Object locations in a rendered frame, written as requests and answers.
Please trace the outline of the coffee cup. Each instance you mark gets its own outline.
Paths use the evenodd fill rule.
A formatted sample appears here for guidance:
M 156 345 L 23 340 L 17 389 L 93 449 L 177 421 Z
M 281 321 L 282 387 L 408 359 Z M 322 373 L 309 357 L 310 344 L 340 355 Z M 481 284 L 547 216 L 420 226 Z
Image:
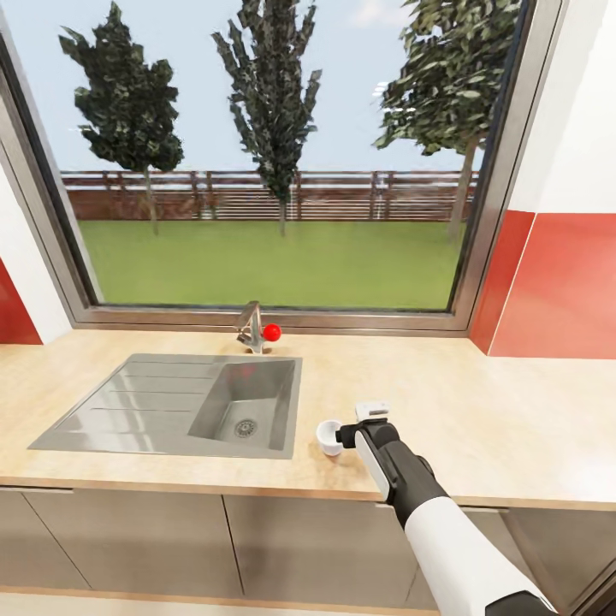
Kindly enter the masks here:
M 326 420 L 317 426 L 317 441 L 319 447 L 332 457 L 341 452 L 344 447 L 341 443 L 336 442 L 335 432 L 339 430 L 342 423 L 335 420 Z

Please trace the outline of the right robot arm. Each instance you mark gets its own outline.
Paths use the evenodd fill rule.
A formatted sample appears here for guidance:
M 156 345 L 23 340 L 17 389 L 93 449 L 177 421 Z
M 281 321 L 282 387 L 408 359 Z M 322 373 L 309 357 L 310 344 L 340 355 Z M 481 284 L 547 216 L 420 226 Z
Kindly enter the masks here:
M 390 411 L 387 401 L 357 403 L 357 423 L 335 438 L 357 448 L 395 509 L 441 616 L 564 616 L 465 516 L 388 418 L 370 418 Z

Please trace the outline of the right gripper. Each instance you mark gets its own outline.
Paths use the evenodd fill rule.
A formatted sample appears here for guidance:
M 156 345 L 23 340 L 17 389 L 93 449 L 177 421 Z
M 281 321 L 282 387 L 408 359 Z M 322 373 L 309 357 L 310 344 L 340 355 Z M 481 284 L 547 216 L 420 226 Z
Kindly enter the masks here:
M 363 422 L 349 425 L 342 425 L 339 430 L 335 432 L 336 442 L 343 445 L 345 449 L 353 449 L 355 445 L 355 434 L 358 429 L 363 425 Z

